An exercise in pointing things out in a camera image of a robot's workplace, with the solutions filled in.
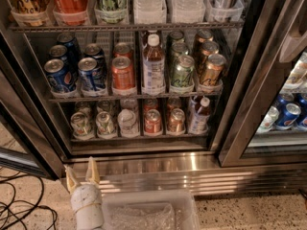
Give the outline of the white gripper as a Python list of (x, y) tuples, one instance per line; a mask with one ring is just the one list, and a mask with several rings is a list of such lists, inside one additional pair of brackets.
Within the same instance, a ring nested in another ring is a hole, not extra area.
[(67, 189), (71, 195), (71, 206), (75, 213), (77, 230), (103, 230), (104, 216), (102, 211), (102, 195), (92, 185), (100, 182), (96, 160), (88, 160), (85, 180), (92, 184), (79, 182), (71, 167), (65, 167)]

